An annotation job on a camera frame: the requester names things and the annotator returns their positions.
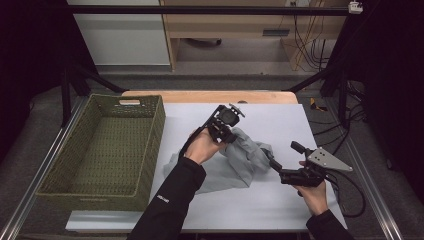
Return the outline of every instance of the white wall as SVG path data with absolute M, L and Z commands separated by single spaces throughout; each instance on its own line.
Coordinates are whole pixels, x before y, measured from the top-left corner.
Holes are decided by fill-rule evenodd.
M 159 5 L 158 0 L 68 0 L 69 5 Z M 75 14 L 96 65 L 170 65 L 160 15 Z

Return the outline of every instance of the black sleeve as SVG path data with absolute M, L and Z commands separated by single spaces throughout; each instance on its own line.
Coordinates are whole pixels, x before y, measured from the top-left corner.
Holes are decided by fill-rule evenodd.
M 354 239 L 330 210 L 312 216 L 306 226 L 316 240 Z
M 188 158 L 180 158 L 127 240 L 177 239 L 189 204 L 205 177 L 202 166 Z

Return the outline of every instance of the gray cloth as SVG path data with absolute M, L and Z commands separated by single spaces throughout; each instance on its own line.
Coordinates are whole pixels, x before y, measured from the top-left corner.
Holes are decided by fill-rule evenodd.
M 196 194 L 230 188 L 248 188 L 255 171 L 264 172 L 270 168 L 269 160 L 261 148 L 272 153 L 271 145 L 254 142 L 240 128 L 235 127 L 231 131 L 238 138 L 202 164 L 207 175 L 202 187 Z M 169 175 L 177 161 L 178 153 L 175 153 L 170 162 L 164 166 L 165 177 Z

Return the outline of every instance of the white table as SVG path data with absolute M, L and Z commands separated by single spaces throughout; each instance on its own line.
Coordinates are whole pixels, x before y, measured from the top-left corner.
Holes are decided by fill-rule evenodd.
M 165 103 L 166 121 L 151 196 L 164 181 L 163 166 L 178 152 L 189 134 L 202 125 L 219 103 Z M 315 149 L 300 104 L 237 104 L 246 115 L 237 127 L 254 141 L 269 143 L 284 168 L 299 168 L 304 156 L 290 148 L 291 141 Z M 327 183 L 330 209 L 346 227 L 332 187 Z M 67 230 L 130 232 L 142 213 L 73 211 Z M 196 195 L 182 232 L 302 232 L 310 213 L 297 191 L 280 183 L 277 172 L 256 173 L 249 188 Z

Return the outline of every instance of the green wicker basket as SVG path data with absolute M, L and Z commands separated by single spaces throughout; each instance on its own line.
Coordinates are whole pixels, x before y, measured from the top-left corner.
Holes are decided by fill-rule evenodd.
M 164 124 L 161 96 L 91 95 L 36 195 L 69 210 L 144 211 Z

